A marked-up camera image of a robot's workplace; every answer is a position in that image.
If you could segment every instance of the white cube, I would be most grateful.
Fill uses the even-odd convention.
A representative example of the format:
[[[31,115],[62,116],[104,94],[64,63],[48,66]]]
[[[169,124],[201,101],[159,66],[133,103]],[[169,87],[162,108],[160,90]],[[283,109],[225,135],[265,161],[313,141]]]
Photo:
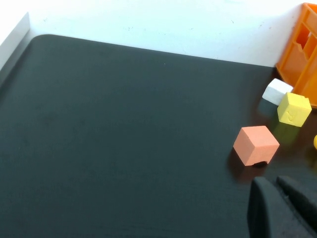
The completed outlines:
[[[269,102],[279,105],[286,93],[292,92],[293,87],[277,78],[266,87],[262,97]]]

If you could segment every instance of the orange plastic container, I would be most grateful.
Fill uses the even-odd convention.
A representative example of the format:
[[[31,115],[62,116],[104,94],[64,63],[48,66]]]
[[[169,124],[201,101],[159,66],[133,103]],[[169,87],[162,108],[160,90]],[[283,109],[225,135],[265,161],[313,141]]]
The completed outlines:
[[[301,15],[276,68],[293,93],[317,108],[317,5],[304,3]]]

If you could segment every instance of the white wall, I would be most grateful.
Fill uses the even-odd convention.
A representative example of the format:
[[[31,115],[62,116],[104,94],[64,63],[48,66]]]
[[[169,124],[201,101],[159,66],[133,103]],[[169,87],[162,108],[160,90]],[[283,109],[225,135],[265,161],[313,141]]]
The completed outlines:
[[[300,0],[29,0],[31,34],[51,33],[274,66]]]

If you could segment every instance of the orange shape sorter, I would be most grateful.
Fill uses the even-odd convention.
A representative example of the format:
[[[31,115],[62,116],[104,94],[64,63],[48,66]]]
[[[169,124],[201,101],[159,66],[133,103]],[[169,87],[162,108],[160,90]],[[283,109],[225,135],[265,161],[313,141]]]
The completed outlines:
[[[269,163],[278,147],[278,141],[264,125],[241,128],[233,145],[245,166]]]
[[[317,5],[304,3],[291,38],[276,68],[293,93],[317,107]]]

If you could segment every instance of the dark table surface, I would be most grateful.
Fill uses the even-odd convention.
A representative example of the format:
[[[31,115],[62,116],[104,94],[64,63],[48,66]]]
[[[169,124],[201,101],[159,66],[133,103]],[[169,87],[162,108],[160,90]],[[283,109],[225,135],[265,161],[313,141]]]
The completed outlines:
[[[79,39],[35,38],[0,91],[0,237],[248,237],[254,176],[316,188],[313,112],[278,123],[273,68]],[[281,146],[232,151],[242,126]]]

